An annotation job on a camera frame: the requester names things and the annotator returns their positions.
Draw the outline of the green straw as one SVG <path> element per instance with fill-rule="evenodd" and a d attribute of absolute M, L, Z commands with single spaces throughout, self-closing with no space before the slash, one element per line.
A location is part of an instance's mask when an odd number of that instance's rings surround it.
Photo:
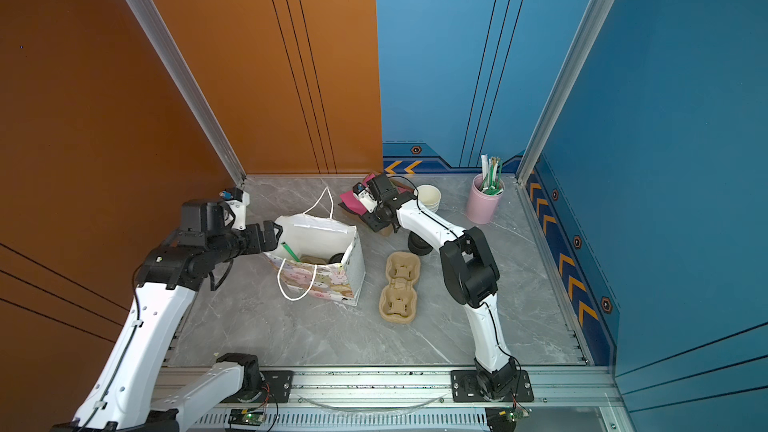
<path fill-rule="evenodd" d="M 301 262 L 300 258 L 297 256 L 297 254 L 296 254 L 296 253 L 295 253 L 295 252 L 292 250 L 292 248 L 291 248 L 291 247 L 290 247 L 290 246 L 289 246 L 289 245 L 288 245 L 286 242 L 281 242 L 281 245 L 282 245 L 282 247 L 284 248 L 284 250 L 285 250 L 285 251 L 286 251 L 286 252 L 287 252 L 287 253 L 290 255 L 290 257 L 293 259 L 293 261 L 295 261 L 295 262 L 298 262 L 298 263 L 300 263 L 300 262 Z"/>

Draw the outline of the pink napkin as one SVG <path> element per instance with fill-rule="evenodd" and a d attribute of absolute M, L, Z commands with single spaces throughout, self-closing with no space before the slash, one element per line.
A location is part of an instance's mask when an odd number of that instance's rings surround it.
<path fill-rule="evenodd" d="M 369 189 L 368 182 L 374 177 L 374 174 L 369 174 L 367 177 L 365 177 L 362 181 L 362 183 L 365 184 L 365 186 Z M 350 208 L 352 208 L 353 204 L 355 203 L 354 196 L 351 191 L 344 192 L 341 195 L 341 202 L 344 202 L 346 205 L 348 205 Z"/>

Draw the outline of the single beige pulp cup carrier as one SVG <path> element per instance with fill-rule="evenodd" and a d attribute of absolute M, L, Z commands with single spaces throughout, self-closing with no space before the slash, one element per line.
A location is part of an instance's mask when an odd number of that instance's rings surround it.
<path fill-rule="evenodd" d="M 302 264 L 309 264 L 312 267 L 328 265 L 327 259 L 318 258 L 314 256 L 302 256 L 300 260 Z"/>

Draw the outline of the white paper gift bag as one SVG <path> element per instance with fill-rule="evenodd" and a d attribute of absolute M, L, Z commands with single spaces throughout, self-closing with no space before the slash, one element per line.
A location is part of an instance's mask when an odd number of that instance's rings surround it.
<path fill-rule="evenodd" d="M 266 254 L 278 291 L 298 302 L 308 296 L 355 306 L 366 275 L 358 229 L 333 217 L 329 189 L 302 213 L 280 216 L 277 248 Z"/>

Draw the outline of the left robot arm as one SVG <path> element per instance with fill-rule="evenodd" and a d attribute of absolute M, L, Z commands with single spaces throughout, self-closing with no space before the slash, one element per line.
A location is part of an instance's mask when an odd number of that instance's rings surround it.
<path fill-rule="evenodd" d="M 259 399 L 266 391 L 259 360 L 228 353 L 168 399 L 152 393 L 173 336 L 204 284 L 218 288 L 216 266 L 277 249 L 283 228 L 248 224 L 248 196 L 183 204 L 179 227 L 137 268 L 125 324 L 91 392 L 55 431 L 186 431 L 229 397 Z"/>

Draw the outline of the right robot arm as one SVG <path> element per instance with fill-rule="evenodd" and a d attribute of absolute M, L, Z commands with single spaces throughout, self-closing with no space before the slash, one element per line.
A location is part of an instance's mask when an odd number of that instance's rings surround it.
<path fill-rule="evenodd" d="M 439 253 L 444 285 L 470 324 L 480 392 L 491 401 L 515 395 L 523 371 L 504 340 L 498 313 L 500 270 L 484 233 L 441 218 L 422 205 L 416 189 L 401 190 L 385 174 L 355 184 L 352 194 L 365 209 L 360 218 L 372 231 L 405 229 L 412 253 Z"/>

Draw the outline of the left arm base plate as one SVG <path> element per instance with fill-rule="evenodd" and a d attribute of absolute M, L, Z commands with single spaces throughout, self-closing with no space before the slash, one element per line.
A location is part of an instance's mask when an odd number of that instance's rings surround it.
<path fill-rule="evenodd" d="M 276 402 L 284 404 L 289 401 L 294 372 L 291 370 L 268 370 L 261 372 L 261 382 L 253 390 L 239 391 L 227 398 L 223 404 L 255 404 Z"/>

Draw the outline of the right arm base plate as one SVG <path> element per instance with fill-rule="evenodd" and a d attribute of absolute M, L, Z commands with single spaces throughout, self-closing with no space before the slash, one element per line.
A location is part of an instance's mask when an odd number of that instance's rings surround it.
<path fill-rule="evenodd" d="M 476 370 L 452 370 L 451 392 L 454 402 L 532 403 L 533 386 L 525 370 L 507 372 L 499 376 Z"/>

